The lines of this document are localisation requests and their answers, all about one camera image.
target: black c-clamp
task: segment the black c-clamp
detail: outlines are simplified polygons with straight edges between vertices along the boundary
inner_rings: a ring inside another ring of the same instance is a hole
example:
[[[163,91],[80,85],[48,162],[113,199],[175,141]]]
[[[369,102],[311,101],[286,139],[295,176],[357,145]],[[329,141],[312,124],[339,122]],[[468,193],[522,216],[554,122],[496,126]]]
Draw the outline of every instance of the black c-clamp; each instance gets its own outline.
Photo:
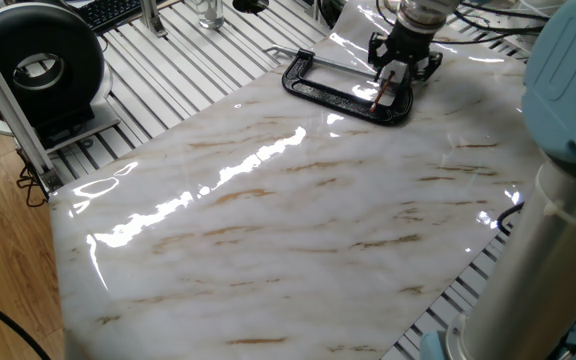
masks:
[[[377,104],[374,111],[371,112],[370,108],[374,104],[373,101],[304,79],[312,66],[314,57],[315,53],[312,51],[304,49],[298,51],[297,56],[281,78],[284,88],[288,92],[377,125],[399,125],[408,116],[413,102],[410,70],[406,71],[401,83],[392,85],[395,88],[395,99],[392,104]]]

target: white marble surface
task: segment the white marble surface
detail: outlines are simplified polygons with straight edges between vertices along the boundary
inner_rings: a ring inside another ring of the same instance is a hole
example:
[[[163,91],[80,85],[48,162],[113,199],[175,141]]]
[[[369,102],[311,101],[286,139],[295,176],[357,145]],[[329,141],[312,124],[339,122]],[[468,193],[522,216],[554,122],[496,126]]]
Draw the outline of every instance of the white marble surface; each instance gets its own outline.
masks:
[[[385,29],[372,3],[349,3],[318,55],[363,66]],[[442,51],[404,127],[293,97],[280,66],[60,189],[69,338],[104,360],[379,359],[541,163],[517,109],[524,65]],[[315,74],[374,96],[339,75]]]

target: wooden floor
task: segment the wooden floor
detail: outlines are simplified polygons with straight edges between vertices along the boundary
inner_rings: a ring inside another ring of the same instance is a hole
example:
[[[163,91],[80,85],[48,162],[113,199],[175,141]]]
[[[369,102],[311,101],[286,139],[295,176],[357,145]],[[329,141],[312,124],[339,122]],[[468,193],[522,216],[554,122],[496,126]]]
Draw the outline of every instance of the wooden floor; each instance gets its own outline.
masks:
[[[26,206],[15,181],[23,163],[0,135],[0,309],[28,331],[51,359],[63,359],[63,325],[48,206]],[[41,191],[33,190],[35,201]],[[38,359],[0,322],[0,359]]]

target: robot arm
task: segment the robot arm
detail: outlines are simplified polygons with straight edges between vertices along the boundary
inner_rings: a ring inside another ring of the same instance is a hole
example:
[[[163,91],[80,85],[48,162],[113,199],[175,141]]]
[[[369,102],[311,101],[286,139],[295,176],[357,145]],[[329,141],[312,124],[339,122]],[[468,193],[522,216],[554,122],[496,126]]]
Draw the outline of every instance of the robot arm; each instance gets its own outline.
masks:
[[[523,81],[546,163],[477,304],[424,336],[423,360],[576,360],[576,0],[541,31]]]
[[[461,1],[402,0],[390,35],[373,33],[370,38],[368,62],[377,70],[377,77],[388,73],[384,68],[397,61],[409,66],[413,79],[428,79],[441,63],[441,54],[431,54],[430,43]],[[417,63],[426,58],[428,66],[417,72]]]

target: keyboard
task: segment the keyboard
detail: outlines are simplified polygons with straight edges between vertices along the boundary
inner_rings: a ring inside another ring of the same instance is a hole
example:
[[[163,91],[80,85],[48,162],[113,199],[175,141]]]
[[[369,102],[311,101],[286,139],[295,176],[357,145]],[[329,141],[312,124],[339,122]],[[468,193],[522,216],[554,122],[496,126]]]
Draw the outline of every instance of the keyboard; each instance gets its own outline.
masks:
[[[160,4],[166,0],[157,0]],[[104,33],[141,13],[139,0],[95,0],[75,10],[96,34]]]

